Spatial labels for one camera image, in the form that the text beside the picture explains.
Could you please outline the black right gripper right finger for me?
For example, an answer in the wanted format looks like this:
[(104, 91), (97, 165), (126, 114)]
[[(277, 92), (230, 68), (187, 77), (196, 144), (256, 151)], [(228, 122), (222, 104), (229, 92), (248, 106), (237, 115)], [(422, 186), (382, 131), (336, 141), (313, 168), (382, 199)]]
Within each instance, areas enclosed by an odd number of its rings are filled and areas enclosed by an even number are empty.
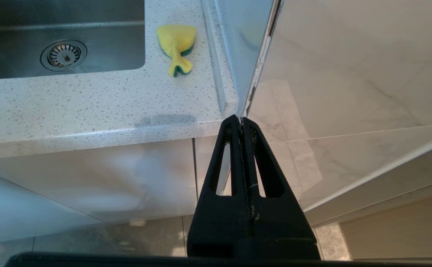
[(317, 241), (260, 127), (242, 119), (250, 234), (242, 254), (258, 260), (319, 260)]

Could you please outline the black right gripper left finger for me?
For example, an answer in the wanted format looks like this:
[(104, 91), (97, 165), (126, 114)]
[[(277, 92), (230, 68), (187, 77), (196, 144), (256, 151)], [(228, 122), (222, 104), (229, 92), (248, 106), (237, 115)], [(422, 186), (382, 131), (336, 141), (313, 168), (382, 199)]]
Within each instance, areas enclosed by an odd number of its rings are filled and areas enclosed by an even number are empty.
[[(234, 257), (236, 245), (252, 233), (247, 182), (236, 115), (223, 120), (187, 238), (189, 257)], [(229, 145), (231, 196), (216, 193), (223, 153)]]

